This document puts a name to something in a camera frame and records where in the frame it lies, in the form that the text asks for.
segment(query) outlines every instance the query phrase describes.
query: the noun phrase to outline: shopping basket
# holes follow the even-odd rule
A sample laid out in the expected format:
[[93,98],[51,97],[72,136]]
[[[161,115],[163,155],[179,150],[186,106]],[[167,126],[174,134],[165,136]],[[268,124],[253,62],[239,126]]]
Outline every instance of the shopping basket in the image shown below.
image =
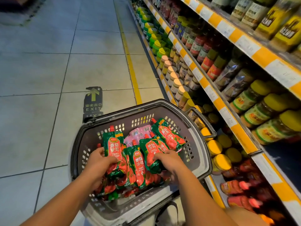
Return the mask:
[[[206,137],[215,137],[216,132],[205,117],[194,108],[190,110],[197,114],[212,133]],[[102,143],[102,134],[109,131],[110,125],[114,125],[115,130],[120,130],[124,136],[127,136],[137,127],[152,124],[151,118],[156,120],[164,118],[171,129],[184,138],[186,144],[179,155],[196,177],[203,179],[211,173],[211,158],[205,138],[197,126],[178,107],[159,99],[84,123],[78,131],[70,152],[70,179],[76,179],[85,168],[89,155],[97,148],[98,143]],[[174,184],[150,188],[138,196],[111,202],[97,199],[94,194],[90,194],[81,211],[92,225],[136,225],[178,195],[178,187]]]

